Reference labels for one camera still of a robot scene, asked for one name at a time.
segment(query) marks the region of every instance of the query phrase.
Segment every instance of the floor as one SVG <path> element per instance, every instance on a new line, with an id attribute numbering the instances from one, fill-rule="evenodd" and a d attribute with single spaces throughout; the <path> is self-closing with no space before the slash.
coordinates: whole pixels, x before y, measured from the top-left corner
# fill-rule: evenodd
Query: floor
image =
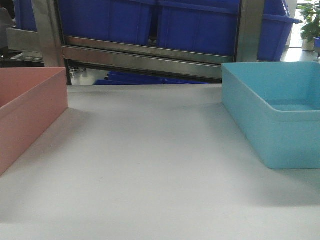
<path id="1" fill-rule="evenodd" d="M 304 61 L 314 61 L 320 63 L 318 58 L 318 53 L 314 51 L 302 51 L 300 47 L 294 47 L 287 49 L 283 55 L 283 62 L 304 62 Z M 0 60 L 0 68 L 32 68 L 32 67 L 43 67 L 42 63 L 36 62 L 23 62 L 23 61 L 13 61 L 11 59 L 6 59 L 5 62 Z M 90 86 L 95 83 L 96 80 L 104 79 L 108 72 L 105 70 L 80 69 L 71 71 L 71 82 L 73 86 Z"/>

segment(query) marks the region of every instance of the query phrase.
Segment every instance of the blue container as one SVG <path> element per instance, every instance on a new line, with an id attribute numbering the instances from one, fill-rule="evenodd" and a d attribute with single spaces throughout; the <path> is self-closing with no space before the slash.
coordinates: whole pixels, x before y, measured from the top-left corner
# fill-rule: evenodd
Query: blue container
<path id="1" fill-rule="evenodd" d="M 314 38 L 314 47 L 320 48 L 320 36 Z"/>
<path id="2" fill-rule="evenodd" d="M 105 86 L 105 85 L 110 86 L 110 85 L 137 85 L 137 84 L 128 82 L 128 81 L 112 81 L 107 79 L 98 79 L 97 81 L 95 81 L 93 85 L 94 86 Z"/>
<path id="3" fill-rule="evenodd" d="M 125 72 L 111 71 L 108 74 L 108 80 L 116 82 L 131 83 L 132 85 L 158 85 L 163 84 L 161 77 L 132 74 Z"/>
<path id="4" fill-rule="evenodd" d="M 234 54 L 235 10 L 159 1 L 157 45 L 161 48 L 231 56 Z"/>
<path id="5" fill-rule="evenodd" d="M 201 82 L 201 81 L 191 81 L 191 80 L 174 79 L 174 78 L 163 78 L 163 84 L 173 85 L 173 84 L 208 84 L 208 83 Z"/>
<path id="6" fill-rule="evenodd" d="M 59 0 L 67 36 L 118 43 L 148 44 L 156 0 Z"/>
<path id="7" fill-rule="evenodd" d="M 320 64 L 222 64 L 222 101 L 264 164 L 320 168 Z"/>
<path id="8" fill-rule="evenodd" d="M 159 1 L 159 47 L 233 56 L 238 13 L 236 9 Z M 263 15 L 258 59 L 280 61 L 293 23 L 286 16 Z"/>
<path id="9" fill-rule="evenodd" d="M 31 0 L 14 0 L 16 28 L 37 31 Z"/>
<path id="10" fill-rule="evenodd" d="M 223 9 L 236 9 L 238 10 L 239 0 L 164 0 L 167 2 L 175 2 L 182 4 L 200 5 L 214 8 Z M 265 0 L 264 2 L 264 14 L 278 15 L 278 16 L 290 16 L 289 8 L 286 0 Z"/>

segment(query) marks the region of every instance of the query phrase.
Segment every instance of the stacked blue crate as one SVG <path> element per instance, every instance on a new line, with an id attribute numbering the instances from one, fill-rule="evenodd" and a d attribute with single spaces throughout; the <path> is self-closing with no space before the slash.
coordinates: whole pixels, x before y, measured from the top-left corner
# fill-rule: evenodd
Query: stacked blue crate
<path id="1" fill-rule="evenodd" d="M 162 0 L 157 45 L 162 48 L 232 56 L 239 0 Z M 280 61 L 292 25 L 285 0 L 266 0 L 258 59 Z"/>
<path id="2" fill-rule="evenodd" d="M 99 79 L 93 85 L 173 85 L 173 84 L 208 84 L 207 82 L 175 79 L 167 77 L 140 75 L 111 71 L 107 79 Z"/>

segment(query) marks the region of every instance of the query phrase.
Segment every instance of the pink plastic tray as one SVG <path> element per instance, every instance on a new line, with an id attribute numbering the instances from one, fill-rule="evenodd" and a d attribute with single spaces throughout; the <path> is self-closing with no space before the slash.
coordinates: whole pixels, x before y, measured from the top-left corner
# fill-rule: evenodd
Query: pink plastic tray
<path id="1" fill-rule="evenodd" d="M 0 68 L 0 176 L 68 108 L 66 69 Z"/>

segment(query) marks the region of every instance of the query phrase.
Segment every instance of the stainless steel frame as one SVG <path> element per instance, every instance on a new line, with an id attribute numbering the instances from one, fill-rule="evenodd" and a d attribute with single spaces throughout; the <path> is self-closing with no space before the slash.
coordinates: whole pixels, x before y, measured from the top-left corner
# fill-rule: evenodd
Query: stainless steel frame
<path id="1" fill-rule="evenodd" d="M 9 48 L 23 51 L 25 56 L 34 55 L 36 61 L 41 61 L 42 54 L 46 67 L 68 68 L 70 61 L 106 70 L 220 79 L 218 82 L 221 82 L 222 63 L 257 61 L 264 2 L 240 1 L 234 56 L 63 36 L 57 0 L 32 0 L 38 33 L 9 29 Z"/>

